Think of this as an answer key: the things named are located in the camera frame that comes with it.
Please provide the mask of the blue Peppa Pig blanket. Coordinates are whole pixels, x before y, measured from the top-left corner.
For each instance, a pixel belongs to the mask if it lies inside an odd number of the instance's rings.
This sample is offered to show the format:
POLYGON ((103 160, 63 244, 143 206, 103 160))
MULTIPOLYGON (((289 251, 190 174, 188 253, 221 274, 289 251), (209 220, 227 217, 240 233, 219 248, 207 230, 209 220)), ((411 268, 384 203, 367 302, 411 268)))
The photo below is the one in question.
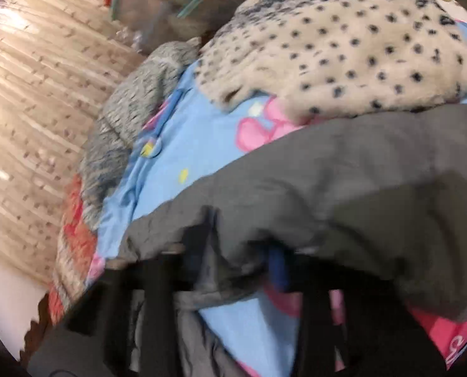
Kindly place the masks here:
MULTIPOLYGON (((467 96, 449 105, 467 105, 467 96)), ((105 202, 99 255, 106 260, 119 256, 132 222, 150 215, 197 180, 277 139, 330 121, 317 113, 311 117, 310 124, 295 126, 282 116, 277 101, 264 94, 222 114, 199 92, 191 72, 185 72, 165 111, 140 133, 121 183, 105 202)), ((110 323, 108 360, 118 362, 123 376, 145 376, 141 351, 146 314, 165 304, 162 299, 154 304, 148 301, 154 285, 145 278, 146 261, 126 261, 128 266, 116 271, 113 285, 116 312, 110 323)), ((244 364, 245 374, 293 376, 290 366, 296 357, 302 313, 301 293, 278 291, 266 280, 244 300, 207 307, 199 315, 217 328, 227 348, 244 364)), ((447 370, 439 376, 467 376, 467 321, 420 309, 412 309, 412 314, 444 357, 447 370)), ((341 357, 336 357, 335 366, 337 371, 330 376, 347 376, 341 357)))

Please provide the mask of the carved dark wooden headboard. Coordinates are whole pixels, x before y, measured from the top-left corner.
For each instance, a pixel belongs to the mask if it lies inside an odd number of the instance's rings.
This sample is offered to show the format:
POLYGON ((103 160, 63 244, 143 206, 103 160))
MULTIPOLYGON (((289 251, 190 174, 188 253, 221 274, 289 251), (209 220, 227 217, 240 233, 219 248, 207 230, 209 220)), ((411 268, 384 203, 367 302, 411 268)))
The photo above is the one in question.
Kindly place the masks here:
POLYGON ((50 329, 53 328, 53 322, 49 313, 49 293, 43 296, 37 304, 38 319, 32 319, 30 329, 24 336, 24 348, 19 351, 19 364, 27 368, 33 354, 43 344, 43 340, 50 329))

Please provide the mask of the cream black-spotted fleece garment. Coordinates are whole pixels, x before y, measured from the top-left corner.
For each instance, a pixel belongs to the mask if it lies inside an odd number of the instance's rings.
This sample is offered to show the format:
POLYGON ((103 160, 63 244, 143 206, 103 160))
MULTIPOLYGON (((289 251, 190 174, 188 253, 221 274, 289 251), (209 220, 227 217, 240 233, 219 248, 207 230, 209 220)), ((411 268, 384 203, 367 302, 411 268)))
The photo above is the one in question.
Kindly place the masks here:
POLYGON ((467 96, 467 42, 436 0, 247 0, 195 79, 223 110, 264 92, 297 123, 413 110, 467 96))

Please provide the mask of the grey puffer jacket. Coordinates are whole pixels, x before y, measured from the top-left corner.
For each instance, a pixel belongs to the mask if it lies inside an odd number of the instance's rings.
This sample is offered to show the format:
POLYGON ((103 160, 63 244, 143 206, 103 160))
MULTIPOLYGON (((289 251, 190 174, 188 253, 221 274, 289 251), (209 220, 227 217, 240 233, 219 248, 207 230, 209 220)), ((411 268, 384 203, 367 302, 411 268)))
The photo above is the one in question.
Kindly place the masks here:
POLYGON ((293 376, 439 376, 412 309, 467 321, 467 105, 302 128, 132 222, 119 248, 153 283, 145 376, 243 376, 199 315, 244 300, 285 252, 303 296, 293 376))

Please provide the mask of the patchwork floral quilt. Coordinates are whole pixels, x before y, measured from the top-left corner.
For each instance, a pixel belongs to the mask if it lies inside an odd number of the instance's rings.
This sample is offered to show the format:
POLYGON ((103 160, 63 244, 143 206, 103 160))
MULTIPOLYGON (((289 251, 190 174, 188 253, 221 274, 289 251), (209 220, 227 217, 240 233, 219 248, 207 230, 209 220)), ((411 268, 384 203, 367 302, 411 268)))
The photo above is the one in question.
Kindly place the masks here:
POLYGON ((86 289, 103 201, 120 183, 138 133, 197 60, 200 46, 197 37, 160 45, 103 104, 66 190, 49 290, 52 323, 58 323, 86 289))

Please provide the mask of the clear bin teal lid upper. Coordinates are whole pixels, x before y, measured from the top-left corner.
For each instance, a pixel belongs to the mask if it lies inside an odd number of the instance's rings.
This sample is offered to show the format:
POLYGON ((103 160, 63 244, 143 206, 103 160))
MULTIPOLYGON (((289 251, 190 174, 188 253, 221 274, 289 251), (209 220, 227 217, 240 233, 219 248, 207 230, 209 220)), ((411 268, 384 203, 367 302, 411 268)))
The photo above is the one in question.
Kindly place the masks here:
POLYGON ((180 7, 170 0, 111 0, 111 21, 120 26, 116 39, 132 49, 150 54, 163 43, 201 37, 205 25, 180 18, 180 7))

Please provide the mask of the beige leaf-pattern curtain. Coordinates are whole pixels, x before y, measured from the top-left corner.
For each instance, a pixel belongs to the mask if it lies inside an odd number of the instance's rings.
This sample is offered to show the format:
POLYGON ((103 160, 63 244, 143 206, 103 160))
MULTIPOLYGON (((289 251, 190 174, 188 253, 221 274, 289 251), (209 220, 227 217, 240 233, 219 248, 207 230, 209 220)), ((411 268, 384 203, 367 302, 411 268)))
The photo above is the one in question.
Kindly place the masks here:
POLYGON ((0 255, 49 283, 66 187, 142 57, 104 0, 0 0, 0 255))

